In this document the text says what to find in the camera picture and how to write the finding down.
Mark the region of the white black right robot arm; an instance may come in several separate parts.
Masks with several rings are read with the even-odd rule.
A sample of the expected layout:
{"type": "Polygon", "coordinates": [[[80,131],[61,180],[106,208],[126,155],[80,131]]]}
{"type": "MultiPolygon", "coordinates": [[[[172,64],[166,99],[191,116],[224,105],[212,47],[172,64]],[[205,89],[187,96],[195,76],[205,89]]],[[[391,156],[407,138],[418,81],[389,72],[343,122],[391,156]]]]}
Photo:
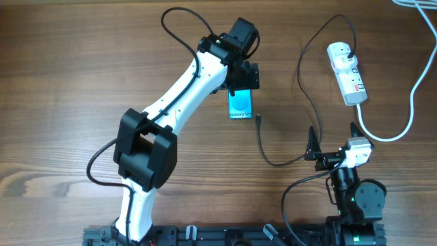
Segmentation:
{"type": "Polygon", "coordinates": [[[336,152],[323,153],[314,128],[304,159],[315,161],[315,170],[327,171],[333,189],[330,201],[337,207],[338,216],[326,218],[326,245],[377,246],[386,245],[382,224],[382,210],[386,187],[377,180],[358,177],[358,168],[369,162],[374,145],[358,126],[350,123],[351,137],[336,152]]]}

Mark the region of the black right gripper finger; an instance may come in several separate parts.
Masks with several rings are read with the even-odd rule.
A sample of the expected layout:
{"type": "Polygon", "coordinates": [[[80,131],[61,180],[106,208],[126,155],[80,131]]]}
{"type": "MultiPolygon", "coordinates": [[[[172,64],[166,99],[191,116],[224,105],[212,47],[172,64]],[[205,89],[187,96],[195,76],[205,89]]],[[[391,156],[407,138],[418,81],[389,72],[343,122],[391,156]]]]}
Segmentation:
{"type": "Polygon", "coordinates": [[[374,149],[373,143],[366,138],[366,136],[360,131],[359,127],[355,124],[355,122],[350,123],[350,149],[357,148],[370,148],[374,149]]]}
{"type": "Polygon", "coordinates": [[[321,148],[313,126],[309,127],[309,138],[305,154],[320,154],[321,148]]]}

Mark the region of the light blue Galaxy smartphone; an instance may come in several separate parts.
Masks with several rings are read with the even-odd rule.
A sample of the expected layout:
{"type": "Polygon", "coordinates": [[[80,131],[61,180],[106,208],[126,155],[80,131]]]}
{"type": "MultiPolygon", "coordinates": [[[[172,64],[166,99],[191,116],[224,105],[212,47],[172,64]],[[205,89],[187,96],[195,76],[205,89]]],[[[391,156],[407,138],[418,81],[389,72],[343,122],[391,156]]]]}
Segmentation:
{"type": "Polygon", "coordinates": [[[231,120],[250,119],[253,117],[251,90],[239,90],[234,96],[228,93],[228,112],[231,120]]]}

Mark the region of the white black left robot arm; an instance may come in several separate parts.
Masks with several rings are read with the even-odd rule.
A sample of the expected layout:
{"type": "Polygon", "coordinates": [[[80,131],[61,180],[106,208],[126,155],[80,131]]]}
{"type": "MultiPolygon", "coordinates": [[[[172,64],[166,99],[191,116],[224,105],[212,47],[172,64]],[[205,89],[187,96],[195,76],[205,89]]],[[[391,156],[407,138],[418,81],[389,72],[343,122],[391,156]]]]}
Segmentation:
{"type": "Polygon", "coordinates": [[[219,90],[235,96],[259,89],[258,66],[247,60],[258,45],[254,24],[238,18],[229,32],[200,40],[190,66],[159,100],[122,116],[113,155],[126,187],[120,216],[111,226],[117,243],[140,245],[150,234],[157,190],[177,163],[178,135],[206,97],[219,90]]]}

